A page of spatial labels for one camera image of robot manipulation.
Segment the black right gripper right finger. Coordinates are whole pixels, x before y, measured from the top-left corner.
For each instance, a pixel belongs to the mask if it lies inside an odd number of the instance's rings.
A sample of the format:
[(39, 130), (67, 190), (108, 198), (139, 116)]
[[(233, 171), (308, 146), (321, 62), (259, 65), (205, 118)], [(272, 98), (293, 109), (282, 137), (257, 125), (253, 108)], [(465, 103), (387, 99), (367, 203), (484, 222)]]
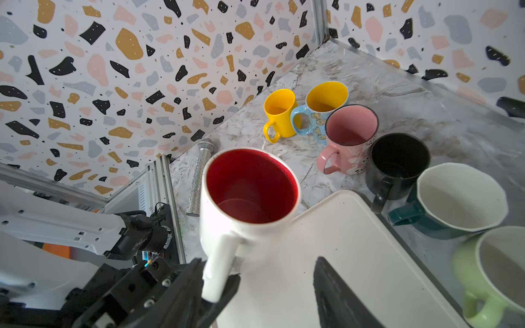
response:
[(333, 266), (317, 258), (313, 286), (322, 327), (382, 327)]

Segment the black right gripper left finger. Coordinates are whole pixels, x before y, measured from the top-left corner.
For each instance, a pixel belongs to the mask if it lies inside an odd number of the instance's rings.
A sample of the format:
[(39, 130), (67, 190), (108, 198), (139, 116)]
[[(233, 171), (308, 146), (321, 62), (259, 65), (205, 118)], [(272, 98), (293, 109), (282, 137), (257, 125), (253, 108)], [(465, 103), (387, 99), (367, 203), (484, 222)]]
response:
[(202, 298), (206, 262), (200, 258), (183, 265), (167, 291), (143, 316), (144, 327), (210, 327), (236, 295), (240, 275), (228, 276), (219, 301)]

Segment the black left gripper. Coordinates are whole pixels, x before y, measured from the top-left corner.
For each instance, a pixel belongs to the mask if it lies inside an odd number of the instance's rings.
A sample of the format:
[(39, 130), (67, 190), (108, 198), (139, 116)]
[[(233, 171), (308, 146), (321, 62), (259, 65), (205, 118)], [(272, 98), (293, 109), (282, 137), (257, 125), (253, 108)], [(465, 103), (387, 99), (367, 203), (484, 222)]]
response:
[(2, 327), (144, 327), (143, 316), (167, 291), (183, 265), (164, 259), (117, 270), (103, 265), (87, 287), (73, 289), (57, 310), (1, 297)]

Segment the white mug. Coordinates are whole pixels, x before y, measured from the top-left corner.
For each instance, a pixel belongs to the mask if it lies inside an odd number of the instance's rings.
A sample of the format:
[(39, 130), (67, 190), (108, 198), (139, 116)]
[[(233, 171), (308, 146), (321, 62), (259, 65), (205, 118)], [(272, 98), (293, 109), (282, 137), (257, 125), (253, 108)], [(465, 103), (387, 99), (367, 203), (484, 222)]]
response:
[(253, 271), (272, 255), (301, 202), (299, 180), (280, 158), (231, 148), (205, 165), (200, 244), (207, 261), (202, 298), (217, 303), (229, 276)]

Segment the dark green mug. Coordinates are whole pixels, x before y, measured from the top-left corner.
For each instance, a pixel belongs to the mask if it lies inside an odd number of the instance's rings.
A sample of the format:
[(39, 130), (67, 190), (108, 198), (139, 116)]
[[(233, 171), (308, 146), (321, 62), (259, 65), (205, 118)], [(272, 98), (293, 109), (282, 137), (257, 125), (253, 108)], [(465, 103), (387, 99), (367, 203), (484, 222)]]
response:
[(494, 178), (466, 164), (443, 163), (426, 169), (406, 204), (388, 218), (393, 226), (449, 240), (495, 228), (508, 213), (507, 195)]

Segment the light green mug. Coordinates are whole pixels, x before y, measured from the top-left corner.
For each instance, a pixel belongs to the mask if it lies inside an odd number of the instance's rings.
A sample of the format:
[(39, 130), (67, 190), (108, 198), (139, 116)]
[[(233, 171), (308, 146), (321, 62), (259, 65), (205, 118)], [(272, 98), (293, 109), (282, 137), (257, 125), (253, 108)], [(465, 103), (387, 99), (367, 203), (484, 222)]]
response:
[(462, 314), (472, 327), (497, 327), (506, 311), (524, 315), (524, 228), (503, 226), (473, 236), (452, 256), (464, 288)]

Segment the black mug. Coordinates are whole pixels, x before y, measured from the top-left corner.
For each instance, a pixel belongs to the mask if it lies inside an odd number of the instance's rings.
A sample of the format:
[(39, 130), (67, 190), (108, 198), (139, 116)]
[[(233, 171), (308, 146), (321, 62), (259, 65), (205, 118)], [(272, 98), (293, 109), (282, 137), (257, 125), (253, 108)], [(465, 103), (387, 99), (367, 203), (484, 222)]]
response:
[(390, 133), (369, 149), (365, 183), (374, 195), (371, 211), (380, 214), (389, 200), (406, 197), (429, 167), (431, 153), (423, 141), (407, 133)]

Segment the pink mug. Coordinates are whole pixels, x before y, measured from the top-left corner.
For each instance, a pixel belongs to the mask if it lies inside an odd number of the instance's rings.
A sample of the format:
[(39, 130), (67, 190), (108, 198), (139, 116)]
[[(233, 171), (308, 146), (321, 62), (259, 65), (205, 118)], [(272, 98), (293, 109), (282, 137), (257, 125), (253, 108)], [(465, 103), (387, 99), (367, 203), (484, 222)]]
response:
[(326, 175), (361, 174), (378, 128), (377, 114), (364, 105), (345, 105), (334, 111), (325, 125), (327, 146), (317, 158), (318, 170)]

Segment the blue patterned mug yellow inside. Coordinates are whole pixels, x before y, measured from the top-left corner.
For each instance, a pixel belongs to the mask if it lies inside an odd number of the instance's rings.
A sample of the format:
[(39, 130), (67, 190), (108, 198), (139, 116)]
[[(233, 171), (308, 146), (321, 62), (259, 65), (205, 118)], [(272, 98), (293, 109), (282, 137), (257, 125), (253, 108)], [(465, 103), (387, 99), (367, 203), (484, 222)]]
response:
[(305, 104), (291, 112), (292, 127), (298, 135), (312, 135), (314, 140), (327, 145), (325, 127), (330, 115), (348, 104), (349, 90), (338, 81), (326, 81), (314, 86), (306, 95)]

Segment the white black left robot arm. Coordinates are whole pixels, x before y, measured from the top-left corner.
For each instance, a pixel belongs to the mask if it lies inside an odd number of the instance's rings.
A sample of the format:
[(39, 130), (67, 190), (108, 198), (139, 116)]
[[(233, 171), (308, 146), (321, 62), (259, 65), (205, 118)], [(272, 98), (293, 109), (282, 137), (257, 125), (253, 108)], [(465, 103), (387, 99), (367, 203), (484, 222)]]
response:
[(196, 327), (198, 264), (172, 265), (170, 207), (99, 214), (1, 183), (2, 327)]

